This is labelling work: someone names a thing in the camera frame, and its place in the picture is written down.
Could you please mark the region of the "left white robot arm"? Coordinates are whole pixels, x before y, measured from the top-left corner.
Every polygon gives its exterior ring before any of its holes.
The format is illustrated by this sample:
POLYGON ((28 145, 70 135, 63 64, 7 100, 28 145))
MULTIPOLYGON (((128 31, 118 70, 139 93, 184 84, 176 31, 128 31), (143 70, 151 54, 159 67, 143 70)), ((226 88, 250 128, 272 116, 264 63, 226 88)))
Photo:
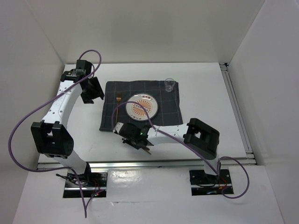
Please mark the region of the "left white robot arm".
POLYGON ((104 92, 97 77, 88 78, 93 64, 77 60, 76 67, 65 71, 60 79, 57 99, 40 122, 31 125, 31 132, 38 153, 58 161, 64 167, 75 170, 66 180, 87 186, 92 182, 91 168, 74 151, 74 140, 67 131, 69 116, 78 98, 92 104, 96 98, 104 98, 104 92))

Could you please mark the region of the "copper knife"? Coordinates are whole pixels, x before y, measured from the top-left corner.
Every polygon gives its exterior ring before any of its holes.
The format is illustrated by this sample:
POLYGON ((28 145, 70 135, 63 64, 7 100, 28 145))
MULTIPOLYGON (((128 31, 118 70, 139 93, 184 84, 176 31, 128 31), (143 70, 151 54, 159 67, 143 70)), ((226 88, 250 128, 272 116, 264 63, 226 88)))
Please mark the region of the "copper knife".
POLYGON ((150 149, 149 149, 149 148, 147 148, 147 147, 143 147, 142 149, 143 149, 146 153, 148 153, 148 154, 151 155, 151 152, 150 152, 150 149))

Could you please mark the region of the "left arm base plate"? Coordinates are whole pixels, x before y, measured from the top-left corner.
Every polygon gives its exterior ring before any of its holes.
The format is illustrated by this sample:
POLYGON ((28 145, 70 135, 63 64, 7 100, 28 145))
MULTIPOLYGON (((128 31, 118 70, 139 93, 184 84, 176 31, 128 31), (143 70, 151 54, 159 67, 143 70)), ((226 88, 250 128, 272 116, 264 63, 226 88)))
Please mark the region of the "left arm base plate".
MULTIPOLYGON (((89 179, 80 177, 84 198, 104 198, 107 196, 107 172, 90 173, 89 179)), ((63 198, 80 198, 81 193, 75 175, 70 172, 63 176, 65 180, 63 198)))

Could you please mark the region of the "clear plastic cup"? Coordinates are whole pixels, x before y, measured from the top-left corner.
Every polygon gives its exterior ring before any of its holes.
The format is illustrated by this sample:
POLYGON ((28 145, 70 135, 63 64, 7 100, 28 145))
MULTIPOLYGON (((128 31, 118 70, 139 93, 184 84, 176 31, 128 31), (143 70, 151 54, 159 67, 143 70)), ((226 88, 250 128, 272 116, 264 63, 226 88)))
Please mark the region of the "clear plastic cup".
POLYGON ((174 89, 175 83, 176 83, 176 81, 174 79, 172 79, 172 78, 165 79, 165 81, 164 81, 165 90, 167 92, 172 92, 173 89, 174 89))

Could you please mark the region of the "patterned glass plate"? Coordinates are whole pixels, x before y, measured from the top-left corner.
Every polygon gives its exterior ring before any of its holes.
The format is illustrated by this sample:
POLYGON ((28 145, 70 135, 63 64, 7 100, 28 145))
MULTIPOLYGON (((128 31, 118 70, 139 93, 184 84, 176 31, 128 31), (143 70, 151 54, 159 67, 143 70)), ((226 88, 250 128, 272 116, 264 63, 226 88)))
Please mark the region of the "patterned glass plate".
POLYGON ((150 94, 138 93, 132 95, 128 99, 129 103, 126 104, 125 110, 127 115, 136 121, 146 121, 147 112, 150 119, 152 119, 158 112, 158 102, 150 94))

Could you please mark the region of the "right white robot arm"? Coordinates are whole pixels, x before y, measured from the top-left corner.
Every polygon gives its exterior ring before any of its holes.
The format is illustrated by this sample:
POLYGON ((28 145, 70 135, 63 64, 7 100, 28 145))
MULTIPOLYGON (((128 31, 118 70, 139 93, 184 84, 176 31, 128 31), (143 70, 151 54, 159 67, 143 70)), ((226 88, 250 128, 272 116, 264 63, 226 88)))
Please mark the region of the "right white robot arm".
POLYGON ((209 183, 220 177, 218 145, 220 133, 199 119, 192 118, 186 124, 176 126, 150 126, 138 128, 134 124, 118 122, 113 133, 122 142, 135 149, 148 149, 160 144, 182 144, 204 161, 204 178, 209 183))

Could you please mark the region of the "dark grey checked cloth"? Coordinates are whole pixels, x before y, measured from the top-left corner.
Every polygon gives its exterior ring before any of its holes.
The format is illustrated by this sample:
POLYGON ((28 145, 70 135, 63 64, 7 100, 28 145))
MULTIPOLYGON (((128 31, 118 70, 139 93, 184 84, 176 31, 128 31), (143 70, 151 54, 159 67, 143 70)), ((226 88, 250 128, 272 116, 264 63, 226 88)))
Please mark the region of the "dark grey checked cloth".
POLYGON ((117 106, 116 97, 121 95, 121 102, 126 102, 131 96, 139 93, 152 95, 158 103, 157 114, 151 118, 156 126, 173 126, 183 124, 181 111, 179 108, 179 85, 175 82, 171 92, 166 91, 164 81, 108 81, 105 86, 105 101, 102 110, 100 131, 112 131, 112 119, 116 119, 113 114, 117 106))

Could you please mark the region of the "copper fork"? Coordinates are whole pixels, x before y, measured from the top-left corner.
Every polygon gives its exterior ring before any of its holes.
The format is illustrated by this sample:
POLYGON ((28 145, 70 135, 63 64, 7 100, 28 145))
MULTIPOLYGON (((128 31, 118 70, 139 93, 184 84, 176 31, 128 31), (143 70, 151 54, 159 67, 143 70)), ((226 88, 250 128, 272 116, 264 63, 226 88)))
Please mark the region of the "copper fork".
MULTIPOLYGON (((116 96, 116 101, 117 101, 117 106, 119 106, 120 102, 121 102, 121 93, 118 92, 117 96, 116 96)), ((116 118, 115 118, 115 122, 118 122, 118 113, 119 113, 119 108, 116 108, 116 118)))

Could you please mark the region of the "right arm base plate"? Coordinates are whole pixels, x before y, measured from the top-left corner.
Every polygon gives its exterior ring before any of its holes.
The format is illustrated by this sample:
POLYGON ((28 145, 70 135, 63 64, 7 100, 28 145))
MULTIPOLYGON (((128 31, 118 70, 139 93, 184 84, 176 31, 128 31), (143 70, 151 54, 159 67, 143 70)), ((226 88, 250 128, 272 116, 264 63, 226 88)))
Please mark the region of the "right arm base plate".
POLYGON ((222 169, 220 176, 207 175, 204 170, 190 170, 189 174, 192 196, 234 194, 228 169, 222 169))

